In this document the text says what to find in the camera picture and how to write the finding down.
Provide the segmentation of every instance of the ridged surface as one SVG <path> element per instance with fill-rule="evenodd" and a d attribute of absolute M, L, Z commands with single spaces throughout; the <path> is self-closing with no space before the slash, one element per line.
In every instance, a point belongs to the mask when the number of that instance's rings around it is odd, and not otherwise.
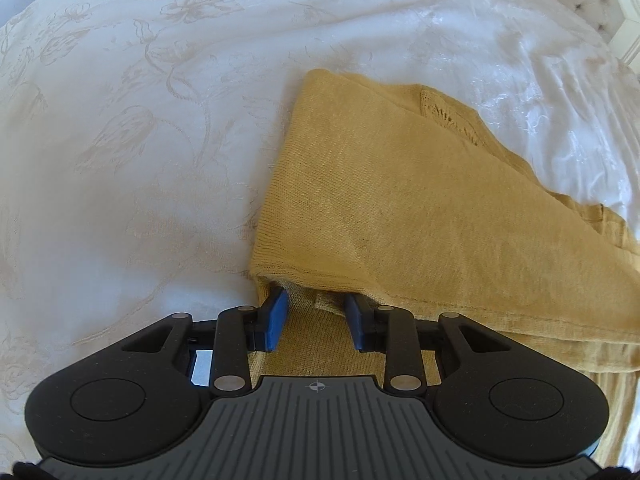
<path fill-rule="evenodd" d="M 60 480 L 584 480 L 587 458 L 517 468 L 450 441 L 415 399 L 368 377 L 264 378 L 252 394 L 220 399 L 196 431 L 162 456 L 118 468 L 46 460 Z"/>

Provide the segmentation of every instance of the folded clothing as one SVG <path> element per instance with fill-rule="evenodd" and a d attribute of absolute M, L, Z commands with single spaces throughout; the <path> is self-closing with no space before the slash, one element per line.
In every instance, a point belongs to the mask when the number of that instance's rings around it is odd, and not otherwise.
<path fill-rule="evenodd" d="M 253 372 L 380 374 L 382 356 L 353 350 L 325 291 L 360 292 L 423 319 L 455 310 L 596 379 L 623 373 L 599 381 L 614 385 L 621 433 L 640 370 L 639 270 L 622 218 L 544 189 L 471 108 L 421 85 L 313 70 L 251 262 L 262 293 L 289 288 L 292 311 Z M 610 462 L 620 438 L 603 442 Z"/>

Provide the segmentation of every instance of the yellow sweater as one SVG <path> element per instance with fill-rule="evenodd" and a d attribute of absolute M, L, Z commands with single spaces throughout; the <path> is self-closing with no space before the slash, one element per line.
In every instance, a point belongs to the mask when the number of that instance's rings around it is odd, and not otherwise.
<path fill-rule="evenodd" d="M 271 280 L 290 290 L 290 319 L 252 370 L 380 376 L 383 357 L 353 350 L 325 291 L 423 319 L 455 310 L 591 374 L 611 405 L 598 457 L 615 462 L 640 370 L 639 254 L 618 215 L 544 189 L 471 108 L 421 85 L 313 70 L 251 263 L 262 293 Z"/>

